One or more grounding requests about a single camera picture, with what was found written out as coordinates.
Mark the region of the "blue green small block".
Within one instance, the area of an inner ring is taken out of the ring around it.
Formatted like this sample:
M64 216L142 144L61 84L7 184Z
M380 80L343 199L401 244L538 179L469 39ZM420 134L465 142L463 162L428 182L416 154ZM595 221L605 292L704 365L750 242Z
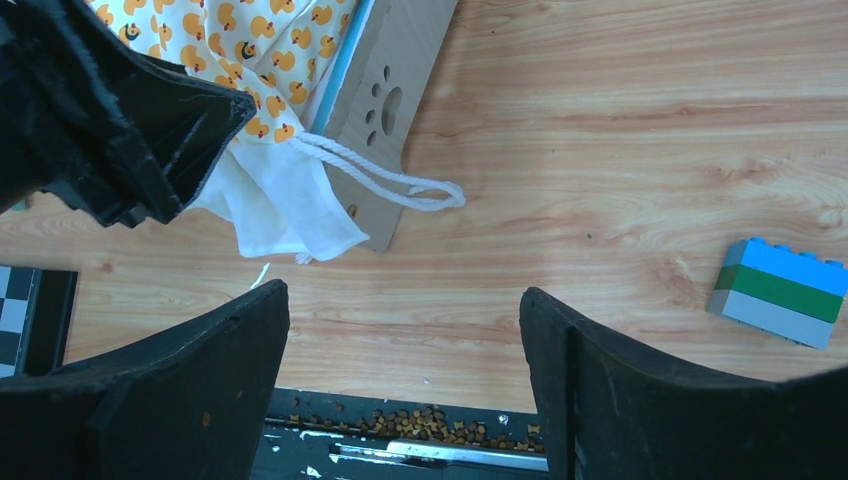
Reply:
M706 311L823 350L846 294L843 263L751 237L729 246Z

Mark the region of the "yellow duck print blanket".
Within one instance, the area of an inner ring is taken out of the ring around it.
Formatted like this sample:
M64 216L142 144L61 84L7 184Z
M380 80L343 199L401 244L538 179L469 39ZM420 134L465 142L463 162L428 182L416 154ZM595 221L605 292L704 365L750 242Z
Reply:
M303 121L355 11L352 1L94 1L132 50L248 94L255 115L195 201L229 221L241 255L333 259L364 242Z

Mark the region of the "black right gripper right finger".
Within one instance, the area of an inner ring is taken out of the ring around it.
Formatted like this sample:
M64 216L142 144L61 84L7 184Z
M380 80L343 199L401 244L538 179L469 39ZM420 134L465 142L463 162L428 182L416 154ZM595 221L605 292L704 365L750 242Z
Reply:
M554 479L843 479L847 371L785 381L675 357L538 288L519 324Z

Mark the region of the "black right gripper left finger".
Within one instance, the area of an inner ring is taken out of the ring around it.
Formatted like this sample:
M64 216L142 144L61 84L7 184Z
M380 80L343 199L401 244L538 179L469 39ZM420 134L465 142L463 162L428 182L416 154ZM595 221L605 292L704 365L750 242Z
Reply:
M194 319L1 383L5 479L245 479L290 326L271 280Z

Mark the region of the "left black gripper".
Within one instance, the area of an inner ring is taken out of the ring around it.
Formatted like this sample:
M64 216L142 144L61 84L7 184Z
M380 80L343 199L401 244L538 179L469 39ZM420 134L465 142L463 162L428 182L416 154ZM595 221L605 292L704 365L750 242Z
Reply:
M81 1L1 5L3 210L42 191L105 227L168 223L255 112L131 50Z

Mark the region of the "wooden pet bed frame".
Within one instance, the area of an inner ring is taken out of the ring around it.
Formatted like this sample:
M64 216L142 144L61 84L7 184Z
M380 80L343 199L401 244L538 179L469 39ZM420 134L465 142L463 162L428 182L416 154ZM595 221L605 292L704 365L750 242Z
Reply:
M304 123L376 165L400 172L407 136L456 0L359 1Z

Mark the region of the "black white checkerboard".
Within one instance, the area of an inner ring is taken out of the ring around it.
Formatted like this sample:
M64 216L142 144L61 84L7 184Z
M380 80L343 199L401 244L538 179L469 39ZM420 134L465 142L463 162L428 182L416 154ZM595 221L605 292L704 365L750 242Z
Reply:
M65 361L78 273L1 267L1 376L40 376Z

